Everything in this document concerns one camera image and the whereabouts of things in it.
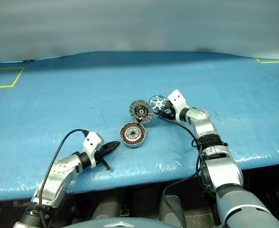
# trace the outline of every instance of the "copper coil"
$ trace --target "copper coil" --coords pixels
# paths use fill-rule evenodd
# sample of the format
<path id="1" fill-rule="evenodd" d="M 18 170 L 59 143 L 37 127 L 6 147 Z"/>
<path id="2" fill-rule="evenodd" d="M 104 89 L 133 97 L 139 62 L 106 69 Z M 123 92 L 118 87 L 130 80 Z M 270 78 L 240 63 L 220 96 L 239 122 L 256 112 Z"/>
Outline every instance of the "copper coil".
<path id="1" fill-rule="evenodd" d="M 139 137 L 137 140 L 135 140 L 135 141 L 130 141 L 130 140 L 128 140 L 128 139 L 126 138 L 126 136 L 125 136 L 126 131 L 127 131 L 129 128 L 132 128 L 132 127 L 135 127 L 135 128 L 137 128 L 137 129 L 139 129 L 139 131 L 140 131 L 140 137 Z M 121 132 L 121 137 L 122 137 L 123 141 L 124 141 L 125 143 L 127 143 L 127 144 L 138 144 L 139 142 L 141 142 L 141 141 L 144 139 L 144 137 L 145 137 L 145 130 L 143 129 L 143 127 L 142 127 L 141 125 L 137 125 L 136 123 L 132 123 L 132 124 L 128 125 L 127 127 L 125 127 L 125 128 L 122 130 L 122 132 Z"/>

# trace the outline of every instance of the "blue plastic sheet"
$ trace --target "blue plastic sheet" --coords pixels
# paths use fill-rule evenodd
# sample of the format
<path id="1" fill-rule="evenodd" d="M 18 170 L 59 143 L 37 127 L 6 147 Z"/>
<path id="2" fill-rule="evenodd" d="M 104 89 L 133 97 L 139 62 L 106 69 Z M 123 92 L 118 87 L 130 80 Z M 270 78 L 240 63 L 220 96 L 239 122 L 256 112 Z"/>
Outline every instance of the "blue plastic sheet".
<path id="1" fill-rule="evenodd" d="M 120 140 L 132 122 L 129 105 L 179 89 L 189 106 L 210 112 L 242 169 L 279 164 L 279 64 L 208 53 L 85 53 L 35 62 L 0 64 L 0 200 L 30 198 L 60 141 L 70 130 Z M 105 157 L 111 166 L 88 168 L 68 192 L 167 181 L 195 172 L 197 151 L 187 132 L 153 118 L 146 141 L 121 144 Z M 58 158 L 81 151 L 75 133 Z"/>

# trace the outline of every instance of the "metal disc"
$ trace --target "metal disc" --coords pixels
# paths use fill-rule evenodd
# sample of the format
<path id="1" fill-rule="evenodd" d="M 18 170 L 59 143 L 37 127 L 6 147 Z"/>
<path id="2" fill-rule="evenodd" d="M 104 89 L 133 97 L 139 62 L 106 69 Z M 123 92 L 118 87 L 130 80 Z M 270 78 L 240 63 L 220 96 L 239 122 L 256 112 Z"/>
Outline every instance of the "metal disc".
<path id="1" fill-rule="evenodd" d="M 153 117 L 152 107 L 144 100 L 136 100 L 130 104 L 129 112 L 131 117 L 142 124 L 148 123 Z"/>
<path id="2" fill-rule="evenodd" d="M 120 130 L 122 142 L 131 148 L 140 146 L 146 137 L 146 130 L 143 125 L 136 122 L 125 124 Z"/>
<path id="3" fill-rule="evenodd" d="M 167 99 L 161 95 L 155 95 L 150 98 L 149 105 L 152 107 L 154 113 L 159 114 L 165 107 Z"/>

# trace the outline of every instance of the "black wire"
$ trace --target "black wire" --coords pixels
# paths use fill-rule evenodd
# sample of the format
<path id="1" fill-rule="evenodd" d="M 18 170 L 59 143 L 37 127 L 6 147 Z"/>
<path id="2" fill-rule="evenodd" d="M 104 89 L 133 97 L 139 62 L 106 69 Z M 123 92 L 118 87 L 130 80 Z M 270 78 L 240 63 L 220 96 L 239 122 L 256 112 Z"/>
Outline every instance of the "black wire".
<path id="1" fill-rule="evenodd" d="M 165 203 L 166 203 L 167 206 L 170 208 L 170 210 L 175 214 L 175 216 L 177 217 L 177 219 L 179 220 L 179 222 L 181 223 L 181 225 L 182 225 L 183 228 L 186 228 L 187 225 L 186 225 L 184 219 L 182 219 L 182 218 L 179 216 L 179 214 L 176 212 L 176 210 L 175 210 L 175 209 L 170 205 L 170 203 L 168 202 L 168 200 L 167 200 L 167 198 L 166 198 L 166 196 L 167 196 L 167 195 L 166 195 L 166 191 L 167 191 L 169 188 L 171 188 L 171 187 L 173 187 L 173 186 L 175 186 L 175 185 L 177 185 L 177 184 L 179 184 L 179 183 L 181 183 L 181 182 L 184 182 L 184 181 L 186 181 L 186 180 L 188 180 L 188 179 L 190 179 L 190 178 L 193 178 L 195 175 L 196 175 L 196 174 L 194 173 L 194 174 L 192 174 L 190 177 L 187 177 L 187 178 L 178 180 L 178 181 L 176 181 L 176 182 L 173 182 L 173 183 L 169 184 L 168 186 L 166 186 L 166 187 L 164 188 L 164 190 L 163 190 L 163 199 L 164 199 Z"/>
<path id="2" fill-rule="evenodd" d="M 193 138 L 193 140 L 195 141 L 196 144 L 198 144 L 198 140 L 196 139 L 195 135 L 191 132 L 191 130 L 189 130 L 187 127 L 185 127 L 184 125 L 182 125 L 181 123 L 177 122 L 177 121 L 174 121 L 174 120 L 169 120 L 169 119 L 166 119 L 162 116 L 158 116 L 159 119 L 162 119 L 162 120 L 166 120 L 168 122 L 171 122 L 171 123 L 174 123 L 182 128 L 184 128 Z"/>
<path id="3" fill-rule="evenodd" d="M 48 228 L 51 228 L 52 221 L 53 221 L 53 219 L 50 219 Z"/>
<path id="4" fill-rule="evenodd" d="M 212 197 L 213 199 L 215 199 L 215 196 L 214 194 L 202 183 L 202 180 L 200 179 L 200 176 L 199 176 L 199 164 L 200 164 L 200 160 L 201 160 L 201 155 L 202 155 L 202 145 L 201 143 L 196 139 L 196 137 L 194 136 L 194 134 L 187 128 L 185 127 L 184 125 L 182 125 L 181 123 L 177 122 L 177 121 L 173 121 L 173 120 L 169 120 L 169 119 L 166 119 L 162 116 L 158 116 L 160 119 L 162 120 L 166 120 L 168 122 L 171 122 L 171 123 L 174 123 L 182 128 L 184 128 L 193 138 L 194 142 L 197 144 L 197 145 L 200 145 L 200 149 L 199 149 L 199 152 L 198 152 L 198 155 L 197 155 L 197 158 L 196 158 L 196 164 L 195 164 L 195 173 L 196 173 L 196 177 L 197 177 L 197 181 L 199 182 L 200 186 L 202 187 L 203 191 L 206 192 L 210 197 Z"/>
<path id="5" fill-rule="evenodd" d="M 47 170 L 47 172 L 46 172 L 44 181 L 43 181 L 43 183 L 42 183 L 42 185 L 41 185 L 41 188 L 40 188 L 40 191 L 39 191 L 39 197 L 38 197 L 38 205 L 39 205 L 39 207 L 40 207 L 39 215 L 40 215 L 41 223 L 42 223 L 42 225 L 43 225 L 44 228 L 48 228 L 48 226 L 47 226 L 47 224 L 46 224 L 46 220 L 45 220 L 45 218 L 44 218 L 43 210 L 42 210 L 42 195 L 43 195 L 43 190 L 44 190 L 44 187 L 45 187 L 47 178 L 48 178 L 48 176 L 49 176 L 49 173 L 50 173 L 50 171 L 51 171 L 51 168 L 52 168 L 52 166 L 53 166 L 53 163 L 55 162 L 55 159 L 56 159 L 56 157 L 57 157 L 57 155 L 58 155 L 60 149 L 62 148 L 62 146 L 63 146 L 65 140 L 69 137 L 69 135 L 71 135 L 71 134 L 74 133 L 74 132 L 83 132 L 83 133 L 85 134 L 85 133 L 88 132 L 88 131 L 87 131 L 87 130 L 83 130 L 83 129 L 75 129 L 75 130 L 70 131 L 70 132 L 63 138 L 63 140 L 61 141 L 61 143 L 60 143 L 58 149 L 56 150 L 56 152 L 55 152 L 55 154 L 54 154 L 54 156 L 53 156 L 53 158 L 52 158 L 52 161 L 51 161 L 51 163 L 50 163 L 50 165 L 49 165 L 49 168 L 48 168 L 48 170 Z"/>
<path id="6" fill-rule="evenodd" d="M 258 169 L 258 170 L 254 170 L 253 172 L 251 172 L 251 174 L 249 174 L 248 181 L 247 181 L 247 189 L 248 189 L 248 191 L 250 191 L 250 179 L 251 179 L 251 176 L 252 176 L 254 173 L 256 173 L 257 171 L 263 171 L 263 172 L 265 172 L 265 170 Z"/>
<path id="7" fill-rule="evenodd" d="M 196 145 L 193 144 L 194 142 L 195 142 L 195 140 L 193 139 L 192 142 L 191 142 L 192 147 L 196 147 Z"/>

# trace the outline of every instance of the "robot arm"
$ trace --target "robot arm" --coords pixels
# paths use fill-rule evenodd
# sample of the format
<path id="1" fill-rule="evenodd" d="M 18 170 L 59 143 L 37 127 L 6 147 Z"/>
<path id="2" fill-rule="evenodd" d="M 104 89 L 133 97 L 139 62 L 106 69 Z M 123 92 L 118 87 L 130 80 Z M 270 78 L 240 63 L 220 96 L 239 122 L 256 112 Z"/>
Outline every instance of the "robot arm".
<path id="1" fill-rule="evenodd" d="M 98 162 L 105 165 L 106 170 L 110 167 L 103 159 L 103 156 L 112 152 L 120 142 L 110 142 L 103 146 L 102 137 L 95 133 L 89 132 L 83 142 L 83 152 L 74 153 L 68 157 L 57 160 L 48 175 L 42 192 L 42 208 L 39 207 L 39 194 L 43 181 L 36 190 L 31 203 L 26 209 L 21 220 L 15 223 L 15 228 L 43 227 L 40 218 L 40 212 L 46 221 L 49 221 L 60 206 L 65 196 L 69 183 L 80 174 L 83 169 L 90 166 L 94 168 Z"/>
<path id="2" fill-rule="evenodd" d="M 175 119 L 191 125 L 201 156 L 200 178 L 203 185 L 215 194 L 220 220 L 232 228 L 279 228 L 279 221 L 251 192 L 243 188 L 241 169 L 231 156 L 228 144 L 223 143 L 209 113 L 189 108 L 182 94 L 175 90 L 167 98 L 165 108 L 173 108 Z"/>

